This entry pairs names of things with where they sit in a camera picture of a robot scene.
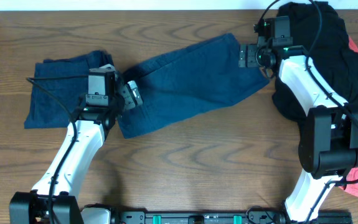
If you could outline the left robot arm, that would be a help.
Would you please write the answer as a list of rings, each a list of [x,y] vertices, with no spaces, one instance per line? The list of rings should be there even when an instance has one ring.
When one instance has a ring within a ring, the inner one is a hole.
[[[43,177],[30,192],[16,192],[9,204],[11,223],[119,223],[106,205],[78,206],[77,198],[96,152],[116,119],[142,105],[138,86],[124,81],[115,67],[91,68],[88,92],[68,114],[67,134]]]

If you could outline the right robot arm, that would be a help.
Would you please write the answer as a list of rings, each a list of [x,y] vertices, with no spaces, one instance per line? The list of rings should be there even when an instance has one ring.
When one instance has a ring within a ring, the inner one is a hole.
[[[287,16],[261,17],[255,44],[241,45],[239,67],[271,70],[292,92],[306,121],[298,155],[303,170],[275,223],[310,223],[334,186],[358,184],[358,106],[336,93],[302,45],[294,45]]]

